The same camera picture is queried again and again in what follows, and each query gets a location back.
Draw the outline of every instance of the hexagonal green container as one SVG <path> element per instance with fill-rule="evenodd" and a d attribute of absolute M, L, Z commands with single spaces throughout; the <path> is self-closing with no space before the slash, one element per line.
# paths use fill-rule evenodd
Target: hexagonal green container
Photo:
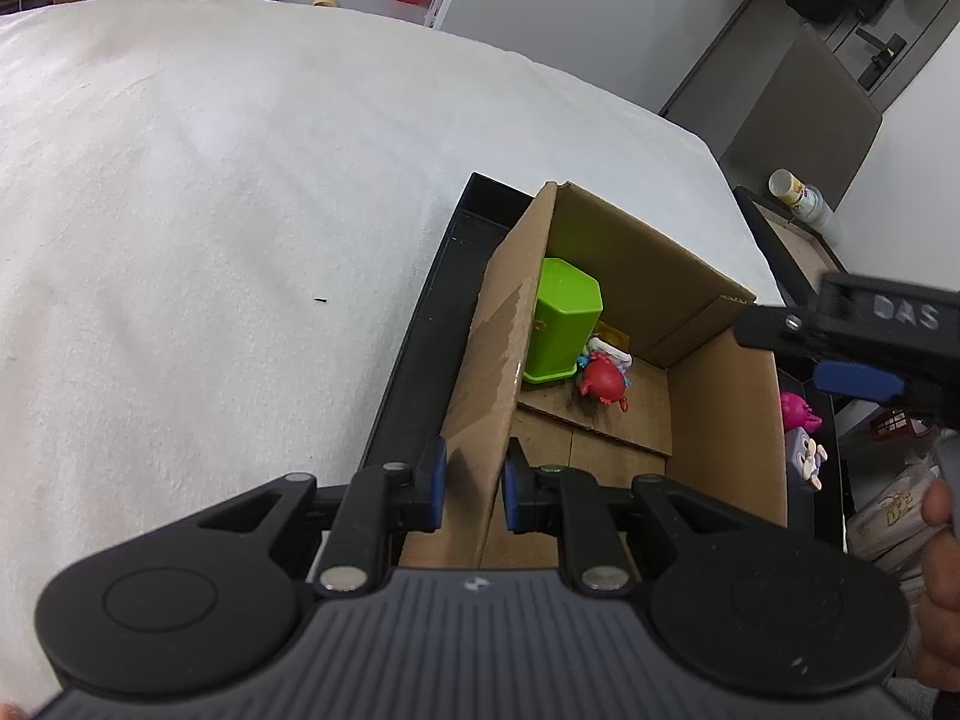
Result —
<path fill-rule="evenodd" d="M 576 373 L 577 357 L 602 312 L 600 285 L 595 278 L 565 260 L 544 259 L 524 381 L 544 384 Z"/>

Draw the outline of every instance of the gray chair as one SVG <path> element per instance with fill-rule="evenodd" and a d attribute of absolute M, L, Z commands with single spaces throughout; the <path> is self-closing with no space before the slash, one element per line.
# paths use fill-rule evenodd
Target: gray chair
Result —
<path fill-rule="evenodd" d="M 786 167 L 835 209 L 881 121 L 860 85 L 805 25 L 720 157 L 720 167 L 732 187 L 761 197 L 771 197 L 770 173 Z"/>

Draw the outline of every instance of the clear plastic bottle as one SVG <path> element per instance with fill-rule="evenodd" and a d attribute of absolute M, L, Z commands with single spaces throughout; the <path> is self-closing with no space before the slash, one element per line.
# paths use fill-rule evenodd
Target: clear plastic bottle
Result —
<path fill-rule="evenodd" d="M 829 245 L 835 247 L 840 242 L 840 223 L 816 187 L 803 183 L 782 167 L 774 170 L 767 186 L 796 218 L 820 233 Z"/>

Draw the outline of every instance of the magenta toy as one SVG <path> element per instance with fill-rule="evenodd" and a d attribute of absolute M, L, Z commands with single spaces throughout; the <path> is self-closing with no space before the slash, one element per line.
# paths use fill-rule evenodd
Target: magenta toy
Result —
<path fill-rule="evenodd" d="M 621 412 L 627 410 L 627 384 L 620 369 L 602 352 L 591 352 L 589 362 L 580 378 L 580 394 L 590 395 L 604 406 L 619 403 Z"/>
<path fill-rule="evenodd" d="M 802 427 L 806 432 L 813 433 L 824 420 L 813 413 L 813 409 L 806 405 L 806 401 L 793 392 L 781 392 L 781 414 L 784 417 L 784 432 Z"/>

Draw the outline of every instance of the human hand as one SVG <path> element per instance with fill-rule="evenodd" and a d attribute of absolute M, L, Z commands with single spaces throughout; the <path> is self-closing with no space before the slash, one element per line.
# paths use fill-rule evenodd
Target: human hand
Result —
<path fill-rule="evenodd" d="M 937 479 L 923 497 L 923 521 L 928 525 L 950 522 L 952 495 Z M 930 539 L 923 551 L 926 591 L 917 605 L 920 654 L 917 679 L 930 688 L 960 692 L 960 542 L 952 529 Z"/>

